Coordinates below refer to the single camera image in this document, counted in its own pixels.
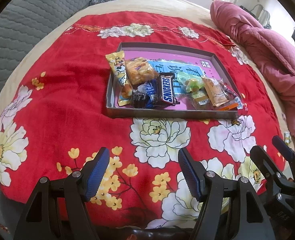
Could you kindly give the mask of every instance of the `pink blanket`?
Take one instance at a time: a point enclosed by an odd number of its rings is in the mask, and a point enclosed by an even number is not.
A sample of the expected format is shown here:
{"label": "pink blanket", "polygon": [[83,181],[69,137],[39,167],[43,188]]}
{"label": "pink blanket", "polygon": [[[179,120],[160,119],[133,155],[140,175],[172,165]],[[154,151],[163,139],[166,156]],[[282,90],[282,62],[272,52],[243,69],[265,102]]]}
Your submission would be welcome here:
{"label": "pink blanket", "polygon": [[295,47],[275,31],[264,29],[233,3],[214,1],[211,18],[219,29],[246,49],[265,79],[279,93],[289,131],[295,137]]}

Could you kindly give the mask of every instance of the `bed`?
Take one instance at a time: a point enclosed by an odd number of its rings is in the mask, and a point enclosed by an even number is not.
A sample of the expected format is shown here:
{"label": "bed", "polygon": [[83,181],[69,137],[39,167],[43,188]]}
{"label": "bed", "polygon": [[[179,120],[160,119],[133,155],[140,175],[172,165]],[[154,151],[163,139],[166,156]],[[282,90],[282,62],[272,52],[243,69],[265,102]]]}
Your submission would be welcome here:
{"label": "bed", "polygon": [[[132,37],[118,33],[122,26],[132,31]],[[187,26],[189,33],[177,31],[183,26]],[[261,193],[264,178],[249,159],[249,148],[253,143],[261,145],[282,170],[285,168],[286,161],[271,144],[272,136],[282,136],[288,130],[282,118],[282,103],[249,58],[243,57],[249,65],[244,62],[240,65],[231,55],[225,48],[230,39],[216,29],[209,10],[184,0],[116,0],[79,11],[53,30],[26,55],[0,93],[2,192],[24,203],[40,177],[65,178],[93,159],[99,145],[104,144],[111,152],[113,167],[106,173],[109,186],[102,184],[87,206],[92,221],[100,226],[147,230],[177,225],[193,227],[201,206],[190,196],[180,172],[175,156],[180,147],[187,147],[207,169],[220,176],[248,177]],[[247,82],[237,81],[249,108],[248,115],[232,121],[107,118],[104,96],[91,93],[106,87],[110,69],[103,54],[115,51],[121,41],[131,39],[215,50],[223,64],[231,65],[229,71],[234,81],[250,77],[248,83],[255,84],[247,89]],[[86,76],[75,74],[80,62],[84,71],[88,71]],[[50,84],[54,88],[47,92]],[[66,90],[60,94],[64,108],[51,96],[58,90]],[[77,101],[77,95],[82,97],[81,101]],[[158,129],[158,133],[150,133],[149,127]],[[20,141],[20,146],[13,145],[13,138]],[[233,145],[224,143],[229,138],[233,138]],[[5,160],[6,150],[12,150],[16,159]],[[21,185],[25,185],[25,190],[17,191]],[[61,215],[67,219],[64,203],[60,205]]]}

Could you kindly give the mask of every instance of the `tan snack package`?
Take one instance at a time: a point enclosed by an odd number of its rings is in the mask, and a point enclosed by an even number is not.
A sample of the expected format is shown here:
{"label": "tan snack package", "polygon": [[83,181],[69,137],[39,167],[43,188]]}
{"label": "tan snack package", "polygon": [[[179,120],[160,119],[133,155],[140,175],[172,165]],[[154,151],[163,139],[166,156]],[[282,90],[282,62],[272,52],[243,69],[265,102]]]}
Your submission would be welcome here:
{"label": "tan snack package", "polygon": [[127,59],[125,67],[132,85],[143,84],[159,76],[158,72],[143,57]]}
{"label": "tan snack package", "polygon": [[114,76],[117,78],[120,86],[122,87],[118,99],[118,104],[119,106],[127,105],[130,103],[133,88],[131,83],[129,82],[125,70],[124,51],[111,53],[105,55],[105,57],[110,64]]}
{"label": "tan snack package", "polygon": [[202,77],[204,82],[204,87],[206,92],[211,100],[213,106],[220,106],[226,102],[228,102],[227,98],[225,97],[222,87],[219,82],[214,78],[206,78]]}

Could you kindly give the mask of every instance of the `pink bedding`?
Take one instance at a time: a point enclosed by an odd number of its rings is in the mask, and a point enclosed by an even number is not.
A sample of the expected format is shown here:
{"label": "pink bedding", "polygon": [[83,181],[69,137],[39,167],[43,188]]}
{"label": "pink bedding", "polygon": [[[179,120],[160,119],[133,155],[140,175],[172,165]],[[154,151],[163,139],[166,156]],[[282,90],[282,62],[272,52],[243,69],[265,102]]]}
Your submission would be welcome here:
{"label": "pink bedding", "polygon": [[246,49],[265,79],[279,93],[289,131],[295,137],[295,47],[275,31],[264,29],[233,3],[214,1],[211,18],[219,29]]}

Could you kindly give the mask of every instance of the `box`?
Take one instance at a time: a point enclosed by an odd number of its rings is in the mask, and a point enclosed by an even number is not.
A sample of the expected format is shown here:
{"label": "box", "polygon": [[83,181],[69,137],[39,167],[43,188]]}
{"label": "box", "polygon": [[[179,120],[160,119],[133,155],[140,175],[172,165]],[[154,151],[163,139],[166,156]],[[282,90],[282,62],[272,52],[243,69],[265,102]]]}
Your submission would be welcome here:
{"label": "box", "polygon": [[[191,59],[194,62],[188,62],[188,64],[198,65],[199,68],[191,68],[191,71],[200,72],[204,71],[210,78],[220,77],[226,84],[228,84],[240,97],[237,87],[235,86],[229,73],[226,71],[223,64],[218,57],[211,52],[161,43],[148,43],[148,42],[123,42],[120,43],[118,50],[124,50],[125,59],[133,57],[145,57],[146,55],[161,55],[176,58],[176,59]],[[237,119],[239,117],[238,111],[201,111],[201,110],[182,110],[172,109],[173,106],[167,108],[158,109],[135,109],[130,107],[119,107],[115,105],[118,97],[118,82],[114,78],[113,73],[108,80],[107,92],[106,92],[106,113],[108,117],[144,117],[144,118],[182,118],[182,119]]]}

